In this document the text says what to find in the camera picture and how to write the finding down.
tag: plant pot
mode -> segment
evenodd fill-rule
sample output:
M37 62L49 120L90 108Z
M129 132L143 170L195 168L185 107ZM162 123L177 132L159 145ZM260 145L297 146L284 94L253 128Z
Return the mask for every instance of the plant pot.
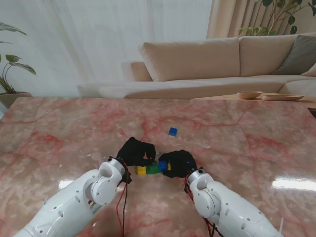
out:
M15 94L0 93L0 102L8 109L19 97L32 97L29 92L17 92Z

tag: black glove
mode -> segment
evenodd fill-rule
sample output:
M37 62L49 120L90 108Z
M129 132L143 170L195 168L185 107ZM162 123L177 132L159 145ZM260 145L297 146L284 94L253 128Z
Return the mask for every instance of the black glove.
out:
M163 171L162 173L169 178L180 177L185 178L189 170L197 169L196 161L193 156L184 150L174 151L163 154L159 161L166 161L170 163L171 170Z
M153 144L141 142L135 137L131 137L120 149L117 157L123 159L127 166L146 166L155 161L156 150Z

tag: green block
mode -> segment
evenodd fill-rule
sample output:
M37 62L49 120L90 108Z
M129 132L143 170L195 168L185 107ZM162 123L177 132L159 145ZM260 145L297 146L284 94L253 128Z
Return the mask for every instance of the green block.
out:
M157 162L146 166L146 174L159 174L159 173L160 173L160 170L159 170L159 165Z

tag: wooden bowl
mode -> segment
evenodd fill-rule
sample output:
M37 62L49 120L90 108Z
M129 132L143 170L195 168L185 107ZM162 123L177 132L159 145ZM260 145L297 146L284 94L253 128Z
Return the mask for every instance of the wooden bowl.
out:
M262 93L262 91L240 91L237 93L237 97L238 99L255 99Z

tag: yellow block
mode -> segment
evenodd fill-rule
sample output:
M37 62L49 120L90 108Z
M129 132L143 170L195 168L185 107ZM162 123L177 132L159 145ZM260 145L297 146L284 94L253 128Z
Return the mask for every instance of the yellow block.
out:
M138 166L137 167L137 174L138 175L146 175L146 167Z

